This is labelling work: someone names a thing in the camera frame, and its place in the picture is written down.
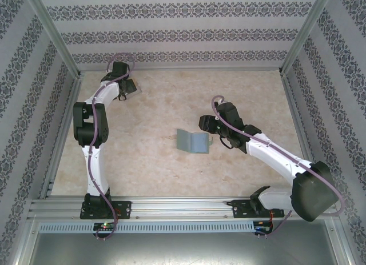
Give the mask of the aluminium back rail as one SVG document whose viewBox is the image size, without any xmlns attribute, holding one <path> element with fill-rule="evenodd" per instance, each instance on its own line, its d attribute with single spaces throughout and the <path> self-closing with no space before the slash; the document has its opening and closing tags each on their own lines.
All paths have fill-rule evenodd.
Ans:
<svg viewBox="0 0 366 265">
<path fill-rule="evenodd" d="M 138 71 L 197 71 L 197 70 L 205 70 L 205 71 L 275 71 L 279 72 L 279 67 L 150 67 L 150 68 L 135 68 L 132 70 L 132 73 Z"/>
</svg>

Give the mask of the grey metal sheet panel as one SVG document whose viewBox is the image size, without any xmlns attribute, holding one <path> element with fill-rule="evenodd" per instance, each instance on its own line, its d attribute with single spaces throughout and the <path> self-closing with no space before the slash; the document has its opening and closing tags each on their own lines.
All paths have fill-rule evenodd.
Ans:
<svg viewBox="0 0 366 265">
<path fill-rule="evenodd" d="M 34 223 L 15 265 L 356 265 L 335 220 L 286 222 L 268 237 L 250 232 L 119 233 L 99 242 L 69 224 Z"/>
</svg>

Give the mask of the aluminium side rail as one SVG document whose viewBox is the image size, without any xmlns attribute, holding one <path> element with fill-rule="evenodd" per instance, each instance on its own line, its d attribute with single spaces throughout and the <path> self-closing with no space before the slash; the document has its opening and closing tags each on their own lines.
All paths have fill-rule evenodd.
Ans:
<svg viewBox="0 0 366 265">
<path fill-rule="evenodd" d="M 313 160 L 313 157 L 312 157 L 311 150 L 308 146 L 306 133 L 305 133 L 305 130 L 303 128 L 303 124 L 301 122 L 301 116 L 298 112 L 296 102 L 295 102 L 295 99 L 292 95 L 291 87 L 288 83 L 287 78 L 285 76 L 282 76 L 281 81 L 282 81 L 283 88 L 284 88 L 284 91 L 285 91 L 285 95 L 286 95 L 286 98 L 287 98 L 287 101 L 288 101 L 289 109 L 291 111 L 291 116 L 292 116 L 292 119 L 293 119 L 293 123 L 294 123 L 296 134 L 297 134 L 297 138 L 298 138 L 299 145 L 300 145 L 300 148 L 301 148 L 302 157 L 303 157 L 303 160 L 307 160 L 309 162 L 307 168 L 310 168 L 311 167 L 310 164 L 314 163 L 314 160 Z"/>
<path fill-rule="evenodd" d="M 77 101 L 81 83 L 83 81 L 83 73 L 80 73 L 74 80 L 73 86 L 70 89 L 69 97 L 65 106 L 64 114 L 62 117 L 62 122 L 59 126 L 58 135 L 53 148 L 52 156 L 50 158 L 47 172 L 41 186 L 41 191 L 39 192 L 39 198 L 45 199 L 49 195 L 49 186 L 54 182 L 55 176 L 58 171 L 59 163 L 61 161 L 63 148 L 67 140 L 67 135 L 69 132 L 71 120 L 72 120 L 72 107 L 74 102 Z"/>
</svg>

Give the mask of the clear plastic card stand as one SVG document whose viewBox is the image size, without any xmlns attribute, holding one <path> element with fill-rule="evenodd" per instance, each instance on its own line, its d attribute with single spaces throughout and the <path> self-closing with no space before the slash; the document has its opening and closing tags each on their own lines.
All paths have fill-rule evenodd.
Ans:
<svg viewBox="0 0 366 265">
<path fill-rule="evenodd" d="M 135 82 L 133 79 L 128 79 L 125 81 L 125 83 L 126 83 L 125 97 L 127 100 L 142 93 L 141 86 L 137 82 Z"/>
</svg>

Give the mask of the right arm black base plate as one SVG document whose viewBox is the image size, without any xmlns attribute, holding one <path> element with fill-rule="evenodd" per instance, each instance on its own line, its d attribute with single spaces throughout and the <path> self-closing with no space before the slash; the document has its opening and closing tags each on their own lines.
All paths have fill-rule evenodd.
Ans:
<svg viewBox="0 0 366 265">
<path fill-rule="evenodd" d="M 250 200 L 247 199 L 231 200 L 226 204 L 232 207 L 234 218 L 270 218 L 271 215 L 274 218 L 285 217 L 285 213 L 281 209 L 267 210 L 261 208 L 259 211 L 255 211 L 250 205 Z"/>
</svg>

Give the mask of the aluminium mounting rail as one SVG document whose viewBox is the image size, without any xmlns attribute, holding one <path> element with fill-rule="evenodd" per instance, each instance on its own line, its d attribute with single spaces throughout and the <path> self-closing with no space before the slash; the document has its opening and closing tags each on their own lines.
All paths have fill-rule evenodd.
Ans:
<svg viewBox="0 0 366 265">
<path fill-rule="evenodd" d="M 234 208 L 227 205 L 234 197 L 133 197 L 114 196 L 115 201 L 130 202 L 130 220 L 213 221 L 235 220 Z M 80 220 L 83 197 L 50 196 L 32 200 L 27 220 Z"/>
</svg>

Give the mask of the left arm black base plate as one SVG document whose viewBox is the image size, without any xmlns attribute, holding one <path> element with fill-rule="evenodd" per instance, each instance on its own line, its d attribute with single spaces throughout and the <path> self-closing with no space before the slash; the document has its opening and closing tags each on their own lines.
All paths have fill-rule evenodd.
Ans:
<svg viewBox="0 0 366 265">
<path fill-rule="evenodd" d="M 111 202 L 117 219 L 130 219 L 131 202 Z M 82 203 L 80 219 L 114 219 L 112 209 L 106 202 L 102 204 Z"/>
</svg>

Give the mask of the aluminium frame post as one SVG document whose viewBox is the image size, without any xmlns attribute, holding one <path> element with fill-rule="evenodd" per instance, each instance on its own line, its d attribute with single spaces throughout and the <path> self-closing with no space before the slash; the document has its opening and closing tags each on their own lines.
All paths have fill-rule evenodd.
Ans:
<svg viewBox="0 0 366 265">
<path fill-rule="evenodd" d="M 53 22 L 46 6 L 42 0 L 28 0 L 32 9 L 35 11 L 38 19 L 41 21 L 43 28 L 46 30 L 50 40 L 54 43 L 57 51 L 59 52 L 63 62 L 71 72 L 72 76 L 79 78 L 80 70 L 75 63 L 71 53 L 69 52 L 61 33 L 58 31 L 55 23 Z"/>
<path fill-rule="evenodd" d="M 286 58 L 279 68 L 280 75 L 282 77 L 288 72 L 288 70 L 292 66 L 328 1 L 329 0 L 315 0 L 312 8 L 309 11 L 308 16 L 305 19 L 305 22 L 303 23 L 298 35 L 295 38 L 294 43 L 290 47 Z"/>
</svg>

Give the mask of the green card holder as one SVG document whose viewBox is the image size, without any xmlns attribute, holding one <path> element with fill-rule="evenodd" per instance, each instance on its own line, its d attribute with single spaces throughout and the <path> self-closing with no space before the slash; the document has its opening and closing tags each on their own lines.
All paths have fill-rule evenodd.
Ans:
<svg viewBox="0 0 366 265">
<path fill-rule="evenodd" d="M 208 154 L 213 137 L 205 132 L 189 133 L 177 129 L 177 149 L 191 154 Z"/>
</svg>

